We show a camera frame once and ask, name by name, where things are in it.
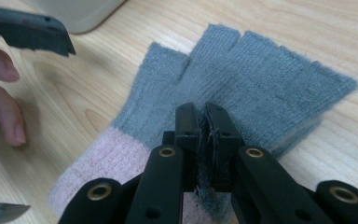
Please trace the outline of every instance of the knit fabric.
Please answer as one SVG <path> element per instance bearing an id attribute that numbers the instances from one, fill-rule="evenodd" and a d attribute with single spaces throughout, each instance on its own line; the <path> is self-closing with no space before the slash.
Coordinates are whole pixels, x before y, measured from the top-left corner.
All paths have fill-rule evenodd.
<path id="1" fill-rule="evenodd" d="M 201 123 L 205 103 L 222 106 L 245 143 L 278 157 L 356 86 L 264 36 L 246 32 L 240 38 L 222 25 L 210 25 L 189 56 L 153 43 L 112 127 L 59 178 L 48 202 L 60 215 L 88 181 L 124 183 L 140 174 L 163 132 L 174 130 L 174 110 L 181 104 L 193 102 Z M 201 164 L 199 196 L 185 196 L 184 223 L 226 223 L 233 215 L 229 198 L 208 187 L 204 169 Z"/>

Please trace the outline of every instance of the light wood surface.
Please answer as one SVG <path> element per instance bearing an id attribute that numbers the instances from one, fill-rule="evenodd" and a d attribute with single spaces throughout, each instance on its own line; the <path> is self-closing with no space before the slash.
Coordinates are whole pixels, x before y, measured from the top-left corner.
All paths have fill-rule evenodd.
<path id="1" fill-rule="evenodd" d="M 20 0 L 0 7 L 34 11 Z M 358 1 L 129 0 L 92 32 L 71 35 L 76 56 L 0 48 L 21 73 L 0 82 L 25 117 L 28 143 L 0 133 L 0 202 L 32 206 L 15 223 L 57 223 L 46 198 L 59 175 L 104 130 L 126 101 L 148 46 L 189 53 L 208 23 L 253 30 L 358 80 Z M 300 184 L 337 179 L 358 188 L 358 91 L 280 159 Z"/>

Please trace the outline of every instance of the black tool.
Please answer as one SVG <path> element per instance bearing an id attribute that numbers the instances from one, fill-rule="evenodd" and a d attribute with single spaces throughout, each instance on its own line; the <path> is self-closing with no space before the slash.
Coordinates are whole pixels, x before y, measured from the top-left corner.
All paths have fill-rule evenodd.
<path id="1" fill-rule="evenodd" d="M 358 223 L 358 189 L 324 181 L 316 192 L 299 186 L 263 148 L 246 146 L 227 111 L 206 105 L 210 187 L 231 193 L 240 223 Z M 176 128 L 151 151 L 145 171 L 120 185 L 99 178 L 66 207 L 66 223 L 181 223 L 184 191 L 196 187 L 200 129 L 192 104 L 176 109 Z"/>
<path id="2" fill-rule="evenodd" d="M 0 36 L 11 47 L 76 54 L 65 27 L 49 16 L 0 8 Z"/>

